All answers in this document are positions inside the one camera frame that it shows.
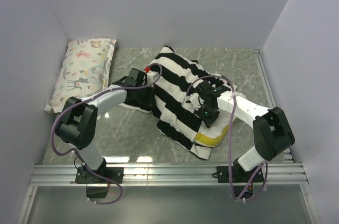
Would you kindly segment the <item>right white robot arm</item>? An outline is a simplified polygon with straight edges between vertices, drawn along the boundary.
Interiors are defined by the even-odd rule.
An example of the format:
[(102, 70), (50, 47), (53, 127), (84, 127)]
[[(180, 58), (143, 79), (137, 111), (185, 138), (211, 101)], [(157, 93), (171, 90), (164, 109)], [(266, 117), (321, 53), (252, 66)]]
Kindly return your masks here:
[(233, 161), (231, 167), (234, 181), (246, 181), (252, 170), (295, 143), (284, 111), (279, 107), (272, 109), (257, 105), (236, 93), (233, 84), (213, 87), (204, 80), (195, 88), (195, 93), (188, 96), (194, 106), (194, 113), (211, 128), (220, 117), (221, 111), (242, 120), (253, 130), (254, 146)]

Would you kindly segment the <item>black white striped pillowcase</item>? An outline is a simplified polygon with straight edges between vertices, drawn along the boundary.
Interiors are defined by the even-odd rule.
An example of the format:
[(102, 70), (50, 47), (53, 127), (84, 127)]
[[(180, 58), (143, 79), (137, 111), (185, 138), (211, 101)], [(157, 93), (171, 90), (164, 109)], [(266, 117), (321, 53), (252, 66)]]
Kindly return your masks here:
[(162, 72), (154, 86), (154, 100), (151, 113), (158, 119), (157, 129), (174, 140), (181, 147), (200, 159), (208, 160), (212, 147), (194, 142), (201, 120), (194, 109), (184, 104), (187, 96), (195, 93), (193, 84), (208, 76), (201, 65), (177, 53), (169, 46), (162, 47), (152, 60), (151, 70)]

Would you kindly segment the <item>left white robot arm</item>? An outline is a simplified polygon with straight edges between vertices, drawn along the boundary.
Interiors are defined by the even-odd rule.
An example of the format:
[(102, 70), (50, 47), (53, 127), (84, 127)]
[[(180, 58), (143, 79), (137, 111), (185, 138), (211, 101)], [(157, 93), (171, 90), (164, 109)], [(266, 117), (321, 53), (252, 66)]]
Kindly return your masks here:
[(105, 180), (107, 175), (106, 161), (97, 150), (93, 139), (96, 131), (97, 118), (119, 104), (136, 105), (142, 110), (151, 109), (153, 103), (154, 84), (159, 80), (161, 71), (144, 71), (133, 68), (128, 76), (114, 82), (107, 89), (97, 94), (79, 99), (70, 97), (63, 111), (55, 121), (51, 132), (63, 142), (72, 146), (68, 152), (74, 152), (82, 162), (82, 168), (88, 171), (88, 177), (95, 183)]

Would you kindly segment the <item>white pillow yellow edge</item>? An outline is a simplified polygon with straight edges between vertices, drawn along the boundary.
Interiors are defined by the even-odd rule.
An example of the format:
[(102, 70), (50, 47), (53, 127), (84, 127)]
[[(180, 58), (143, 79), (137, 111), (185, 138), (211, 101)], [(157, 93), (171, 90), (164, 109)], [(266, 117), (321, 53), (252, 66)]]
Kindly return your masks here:
[[(201, 84), (203, 81), (208, 81), (213, 87), (219, 87), (220, 85), (225, 85), (225, 92), (231, 94), (232, 90), (236, 90), (236, 86), (230, 86), (224, 80), (222, 80), (221, 75), (212, 75), (198, 80), (197, 83), (193, 84), (194, 90), (196, 87)], [(205, 146), (205, 147), (215, 147), (220, 144), (225, 134), (229, 131), (229, 127), (234, 123), (236, 116), (231, 116), (230, 111), (223, 111), (219, 108), (219, 117), (214, 122), (211, 128), (207, 128), (203, 121), (199, 126), (197, 135), (195, 136), (194, 142)]]

